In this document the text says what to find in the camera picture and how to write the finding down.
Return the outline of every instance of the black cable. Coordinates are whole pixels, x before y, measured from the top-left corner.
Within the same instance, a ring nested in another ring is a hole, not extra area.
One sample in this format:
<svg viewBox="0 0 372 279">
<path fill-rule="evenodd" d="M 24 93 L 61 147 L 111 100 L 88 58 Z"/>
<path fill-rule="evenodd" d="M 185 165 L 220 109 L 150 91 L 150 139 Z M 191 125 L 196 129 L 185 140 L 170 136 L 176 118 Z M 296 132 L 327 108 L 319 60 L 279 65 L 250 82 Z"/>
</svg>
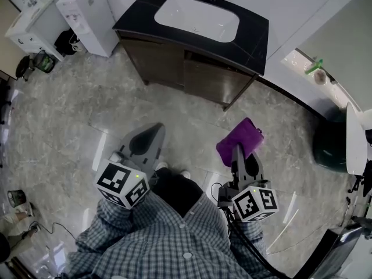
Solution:
<svg viewBox="0 0 372 279">
<path fill-rule="evenodd" d="M 214 198 L 213 194 L 212 194 L 212 189 L 213 189 L 213 186 L 218 184 L 219 186 L 222 187 L 222 184 L 221 183 L 213 183 L 212 186 L 210 187 L 210 195 L 212 196 L 212 198 L 218 203 L 218 200 L 216 198 Z"/>
<path fill-rule="evenodd" d="M 243 245 L 248 249 L 248 251 L 250 251 L 250 253 L 255 257 L 255 259 L 257 259 L 264 267 L 266 267 L 265 266 L 265 263 L 262 261 L 262 260 L 260 260 L 260 258 L 257 256 L 257 254 L 256 253 L 254 253 L 254 251 L 253 251 L 253 249 L 251 249 L 249 246 L 247 246 L 246 245 L 246 242 L 242 239 L 242 237 L 240 237 L 240 235 L 239 235 L 239 233 L 238 233 L 238 231 L 237 231 L 237 229 L 233 226 L 233 223 L 231 222 L 231 220 L 230 220 L 230 216 L 228 215 L 228 213 L 227 213 L 227 210 L 223 210 L 224 211 L 224 213 L 225 213 L 225 215 L 226 215 L 226 218 L 227 218 L 227 223 L 228 223 L 228 225 L 229 225 L 229 228 L 231 228 L 232 230 L 233 230 L 233 232 L 237 235 L 237 237 L 242 241 L 242 243 L 243 243 Z"/>
<path fill-rule="evenodd" d="M 234 220 L 234 216 L 233 214 L 229 211 L 228 213 L 230 215 L 230 219 L 232 220 L 232 226 L 236 229 L 236 232 L 238 232 L 238 237 L 240 239 L 243 239 L 250 247 L 251 250 L 253 250 L 256 255 L 259 257 L 259 261 L 271 272 L 273 273 L 274 275 L 276 275 L 276 272 L 278 272 L 270 263 L 268 263 L 268 261 L 262 256 L 262 254 L 257 250 L 257 248 L 253 245 L 253 243 L 248 240 L 248 238 L 246 237 L 246 235 L 244 234 L 244 232 L 239 228 L 239 226 L 236 225 L 236 221 Z"/>
<path fill-rule="evenodd" d="M 224 210 L 226 216 L 229 216 L 230 218 L 228 218 L 228 223 L 229 225 L 231 226 L 232 230 L 235 232 L 235 234 L 237 235 L 237 237 L 243 242 L 243 244 L 245 245 L 245 247 L 251 252 L 251 254 L 253 254 L 253 256 L 259 261 L 261 262 L 261 264 L 271 273 L 273 274 L 274 276 L 277 276 L 278 278 L 280 279 L 290 279 L 288 276 L 286 276 L 285 274 L 279 272 L 277 269 L 275 269 L 263 256 L 262 254 L 256 249 L 256 247 L 252 244 L 252 242 L 250 240 L 248 240 L 248 238 L 246 237 L 246 235 L 244 234 L 244 232 L 236 225 L 236 220 L 234 220 L 233 218 L 233 215 L 232 213 L 230 212 L 230 210 Z"/>
<path fill-rule="evenodd" d="M 60 224 L 60 223 L 58 223 L 58 222 L 53 222 L 52 223 L 52 231 L 49 231 L 45 226 L 43 226 L 41 223 L 39 223 L 39 222 L 37 222 L 37 221 L 34 221 L 34 222 L 32 222 L 31 224 L 30 224 L 30 226 L 28 227 L 28 230 L 30 230 L 31 229 L 31 227 L 32 227 L 32 225 L 33 224 L 37 224 L 37 225 L 39 225 L 39 226 L 41 226 L 43 229 L 45 229 L 48 233 L 50 233 L 51 235 L 54 233 L 54 225 L 55 224 L 58 224 L 59 226 L 62 226 L 70 235 L 71 235 L 71 237 L 73 237 L 73 239 L 76 241 L 76 239 L 75 239 L 75 237 L 74 237 L 74 235 L 66 228 L 66 227 L 64 227 L 62 224 Z"/>
</svg>

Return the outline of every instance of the gray tile floor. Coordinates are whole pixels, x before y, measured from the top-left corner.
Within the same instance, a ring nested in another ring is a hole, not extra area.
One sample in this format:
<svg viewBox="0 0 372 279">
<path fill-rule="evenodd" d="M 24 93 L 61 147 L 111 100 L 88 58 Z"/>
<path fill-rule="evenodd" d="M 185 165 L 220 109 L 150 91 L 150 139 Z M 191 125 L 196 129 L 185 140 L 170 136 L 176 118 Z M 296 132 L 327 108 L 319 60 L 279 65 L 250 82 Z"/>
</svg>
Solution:
<svg viewBox="0 0 372 279">
<path fill-rule="evenodd" d="M 261 222 L 272 264 L 294 275 L 325 230 L 342 220 L 352 179 L 315 165 L 311 137 L 317 119 L 261 83 L 224 113 L 202 98 L 157 84 L 145 87 L 118 46 L 109 59 L 70 56 L 51 74 L 39 71 L 27 83 L 17 81 L 12 94 L 2 127 L 4 213 L 10 211 L 6 191 L 22 189 L 38 208 L 37 220 L 49 228 L 60 222 L 78 235 L 89 226 L 100 198 L 92 185 L 99 141 L 105 142 L 102 158 L 108 158 L 128 131 L 155 121 L 166 126 L 165 160 L 176 170 L 188 169 L 210 196 L 211 184 L 231 178 L 215 146 L 248 116 L 263 130 L 257 154 L 280 203 L 280 212 Z M 66 254 L 75 249 L 58 226 L 54 235 L 39 232 L 33 243 L 20 258 L 39 276 L 43 264 L 53 275 L 60 273 Z"/>
</svg>

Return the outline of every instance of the plaid shirt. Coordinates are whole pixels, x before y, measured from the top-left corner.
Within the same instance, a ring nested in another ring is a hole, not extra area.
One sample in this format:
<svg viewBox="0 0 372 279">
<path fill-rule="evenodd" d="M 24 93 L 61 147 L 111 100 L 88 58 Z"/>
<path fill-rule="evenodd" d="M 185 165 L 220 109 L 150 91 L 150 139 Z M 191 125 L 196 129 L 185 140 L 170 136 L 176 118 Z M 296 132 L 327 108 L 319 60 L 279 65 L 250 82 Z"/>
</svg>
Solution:
<svg viewBox="0 0 372 279">
<path fill-rule="evenodd" d="M 259 223 L 240 228 L 265 255 Z M 132 210 L 101 199 L 64 278 L 270 278 L 203 194 L 182 218 L 152 191 Z"/>
</svg>

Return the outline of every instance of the white cabinet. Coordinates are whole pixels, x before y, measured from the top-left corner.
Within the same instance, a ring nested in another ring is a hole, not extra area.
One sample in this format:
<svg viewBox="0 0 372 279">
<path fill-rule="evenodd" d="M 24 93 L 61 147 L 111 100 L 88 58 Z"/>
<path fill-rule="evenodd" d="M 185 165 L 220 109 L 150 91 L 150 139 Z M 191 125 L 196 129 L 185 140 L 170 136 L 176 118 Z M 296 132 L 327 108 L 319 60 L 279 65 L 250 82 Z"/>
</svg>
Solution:
<svg viewBox="0 0 372 279">
<path fill-rule="evenodd" d="M 119 38 L 107 0 L 59 0 L 56 5 L 89 53 L 111 55 Z"/>
<path fill-rule="evenodd" d="M 32 8 L 26 8 L 13 22 L 6 37 L 26 53 L 45 50 L 62 61 L 63 56 L 55 49 L 54 42 L 69 25 L 58 11 L 57 0 L 40 0 Z"/>
</svg>

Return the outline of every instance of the white sink basin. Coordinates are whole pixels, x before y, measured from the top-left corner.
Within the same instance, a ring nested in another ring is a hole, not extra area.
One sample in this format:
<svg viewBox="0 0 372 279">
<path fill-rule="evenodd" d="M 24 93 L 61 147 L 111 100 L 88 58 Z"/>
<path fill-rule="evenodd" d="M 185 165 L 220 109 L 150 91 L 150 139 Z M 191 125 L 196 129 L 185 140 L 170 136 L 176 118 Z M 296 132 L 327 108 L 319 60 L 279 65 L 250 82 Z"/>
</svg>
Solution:
<svg viewBox="0 0 372 279">
<path fill-rule="evenodd" d="M 233 41 L 239 26 L 235 13 L 196 0 L 167 0 L 155 21 L 219 42 Z"/>
<path fill-rule="evenodd" d="M 43 11 L 47 9 L 53 1 L 54 0 L 39 0 L 34 6 L 30 8 L 25 7 L 7 30 L 5 37 L 28 32 Z"/>
</svg>

